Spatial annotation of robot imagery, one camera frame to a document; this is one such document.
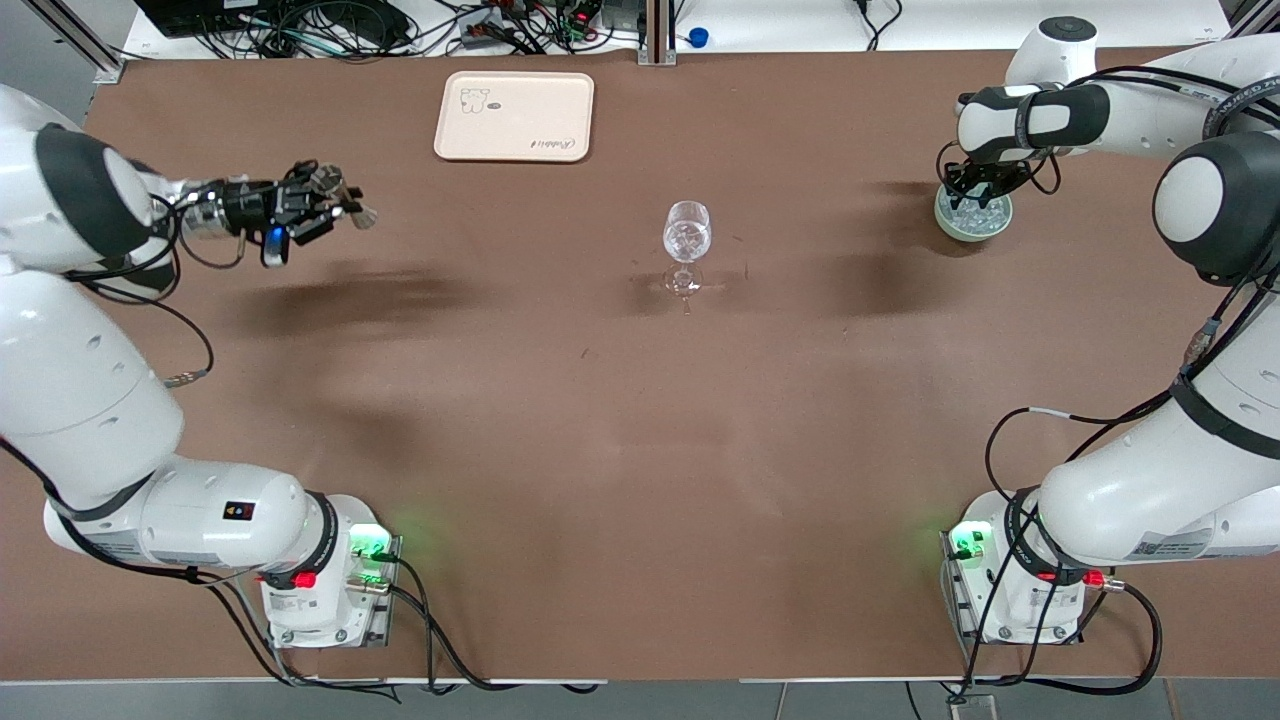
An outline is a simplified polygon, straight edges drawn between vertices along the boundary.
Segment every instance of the robotic arm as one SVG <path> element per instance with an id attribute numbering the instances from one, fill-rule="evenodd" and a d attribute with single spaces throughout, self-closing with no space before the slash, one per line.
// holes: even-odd
<path id="1" fill-rule="evenodd" d="M 202 373 L 156 377 L 68 282 L 154 299 L 175 283 L 179 237 L 244 238 L 279 266 L 344 215 L 370 227 L 360 191 L 315 161 L 279 181 L 169 181 L 0 86 L 0 447 L 41 478 L 54 542 L 116 565 L 253 569 L 280 647 L 379 639 L 393 568 L 374 556 L 393 539 L 372 511 L 285 473 L 177 455 L 168 388 Z"/>
<path id="2" fill-rule="evenodd" d="M 1055 37 L 1064 20 L 1085 37 Z M 1256 295 L 1216 345 L 1221 309 L 1206 323 L 1170 391 L 1130 416 L 1142 421 L 1128 433 L 1011 501 L 983 495 L 946 533 L 955 618 L 979 642 L 1076 638 L 1085 580 L 1110 583 L 1100 568 L 1280 550 L 1280 117 L 1265 100 L 1280 91 L 1280 38 L 1101 73 L 1073 53 L 1091 41 L 1084 20 L 1046 20 L 1015 56 L 1012 85 L 961 97 L 966 159 L 940 172 L 943 229 L 965 234 L 992 214 L 1007 224 L 1007 195 L 1046 159 L 1172 159 L 1156 229 L 1206 282 Z"/>

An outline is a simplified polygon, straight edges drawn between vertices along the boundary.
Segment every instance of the white circular joint cap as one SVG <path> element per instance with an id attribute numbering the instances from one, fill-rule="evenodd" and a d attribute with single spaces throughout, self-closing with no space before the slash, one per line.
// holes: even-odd
<path id="1" fill-rule="evenodd" d="M 140 224 L 151 224 L 151 192 L 147 190 L 142 177 L 133 169 L 128 160 L 110 147 L 102 150 L 102 160 L 106 163 L 106 174 L 111 177 L 120 202 L 129 209 Z"/>
<path id="2" fill-rule="evenodd" d="M 1170 242 L 1189 242 L 1204 234 L 1222 210 L 1222 172 L 1208 158 L 1175 163 L 1156 188 L 1160 234 Z"/>

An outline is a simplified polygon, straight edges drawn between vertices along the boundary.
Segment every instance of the floor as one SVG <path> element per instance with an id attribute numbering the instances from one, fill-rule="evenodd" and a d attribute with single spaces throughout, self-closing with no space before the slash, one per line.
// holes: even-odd
<path id="1" fill-rule="evenodd" d="M 69 3 L 104 40 L 124 42 L 133 17 L 129 0 Z M 1226 0 L 1226 4 L 1238 4 Z M 82 120 L 93 96 L 93 72 L 70 47 L 19 3 L 0 3 L 0 82 L 51 104 Z M 922 720 L 950 717 L 943 692 L 932 683 L 913 685 Z M 902 683 L 840 684 L 614 683 L 579 697 L 559 688 L 524 688 L 511 693 L 458 692 L 433 698 L 416 691 L 402 693 L 404 703 L 334 693 L 292 689 L 273 683 L 110 683 L 0 685 L 5 717 L 22 720 L 238 720 L 356 717 L 376 712 L 380 720 L 844 720 L 868 717 L 911 720 Z M 1280 716 L 1280 682 L 1192 680 L 1156 682 L 1123 698 L 1070 696 L 1033 687 L 998 691 L 1005 719 L 1068 720 L 1253 720 Z"/>

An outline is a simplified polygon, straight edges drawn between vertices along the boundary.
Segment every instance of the metal post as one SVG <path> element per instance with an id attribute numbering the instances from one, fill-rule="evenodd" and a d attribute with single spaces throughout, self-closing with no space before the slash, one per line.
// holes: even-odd
<path id="1" fill-rule="evenodd" d="M 672 5 L 672 0 L 645 0 L 644 45 L 639 50 L 641 65 L 676 64 L 676 18 Z"/>
<path id="2" fill-rule="evenodd" d="M 61 0 L 22 0 L 31 8 L 32 13 L 40 15 L 59 37 L 67 41 L 81 58 L 88 60 L 97 68 L 93 76 L 95 85 L 115 85 L 120 82 L 120 73 L 124 72 L 124 63 L 111 46 L 102 42 L 84 20 L 79 18 Z"/>

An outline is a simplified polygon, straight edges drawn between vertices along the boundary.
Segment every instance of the brown table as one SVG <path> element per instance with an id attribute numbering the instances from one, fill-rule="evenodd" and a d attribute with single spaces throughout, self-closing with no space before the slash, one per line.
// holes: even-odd
<path id="1" fill-rule="evenodd" d="M 952 100 L 1007 61 L 133 63 L 88 131 L 173 177 L 274 177 L 320 156 L 364 186 L 372 232 L 344 227 L 279 272 L 187 263 L 174 304 L 218 366 L 179 391 L 180 451 L 366 500 L 479 673 L 954 676 L 937 533 L 987 488 L 993 421 L 1147 397 L 1219 297 L 1151 228 L 1160 163 L 1071 159 L 1061 192 L 1019 193 L 987 247 L 942 236 L 933 159 Z M 593 74 L 590 156 L 436 159 L 444 79 L 476 68 Z M 682 199 L 716 229 L 687 316 L 655 284 Z M 200 361 L 172 318 L 111 313 L 160 372 Z M 1088 430 L 1020 420 L 998 471 L 1037 483 Z M 0 676 L 259 674 L 211 598 L 56 550 L 38 486 L 12 464 L 4 478 Z M 1162 673 L 1280 675 L 1276 569 L 1125 570 L 1164 616 Z M 1134 605 L 1108 603 L 1085 644 L 1042 651 L 1037 670 L 1135 673 Z M 390 650 L 307 660 L 421 676 L 420 637 L 401 615 Z"/>

